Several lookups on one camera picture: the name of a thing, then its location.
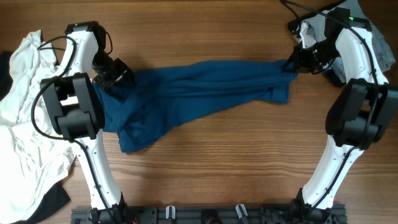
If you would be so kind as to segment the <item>blue t-shirt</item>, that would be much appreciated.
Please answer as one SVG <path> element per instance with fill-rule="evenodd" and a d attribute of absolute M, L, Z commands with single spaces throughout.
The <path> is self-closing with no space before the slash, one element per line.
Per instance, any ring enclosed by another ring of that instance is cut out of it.
<path fill-rule="evenodd" d="M 105 113 L 103 130 L 116 133 L 122 152 L 153 145 L 172 128 L 253 100 L 287 103 L 296 72 L 284 60 L 210 60 L 141 70 L 132 83 L 94 89 Z"/>

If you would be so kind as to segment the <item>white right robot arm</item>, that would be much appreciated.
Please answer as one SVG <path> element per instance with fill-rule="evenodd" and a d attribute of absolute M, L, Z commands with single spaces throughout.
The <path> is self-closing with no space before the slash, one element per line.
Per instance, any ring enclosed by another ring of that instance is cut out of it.
<path fill-rule="evenodd" d="M 326 116 L 324 153 L 298 195 L 306 215 L 333 206 L 352 164 L 382 138 L 397 109 L 397 88 L 379 68 L 369 20 L 334 7 L 297 16 L 288 26 L 298 44 L 285 71 L 318 74 L 341 59 L 346 83 Z"/>

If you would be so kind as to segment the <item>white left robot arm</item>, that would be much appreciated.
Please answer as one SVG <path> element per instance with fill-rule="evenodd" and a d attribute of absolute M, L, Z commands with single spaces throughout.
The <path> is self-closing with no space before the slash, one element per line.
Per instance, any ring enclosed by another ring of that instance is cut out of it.
<path fill-rule="evenodd" d="M 68 25 L 63 39 L 67 46 L 60 69 L 40 82 L 38 95 L 56 132 L 54 138 L 77 145 L 73 152 L 89 188 L 92 215 L 113 218 L 123 212 L 122 193 L 104 150 L 105 114 L 94 86 L 109 93 L 112 85 L 130 80 L 133 72 L 105 51 L 111 39 L 96 21 Z"/>

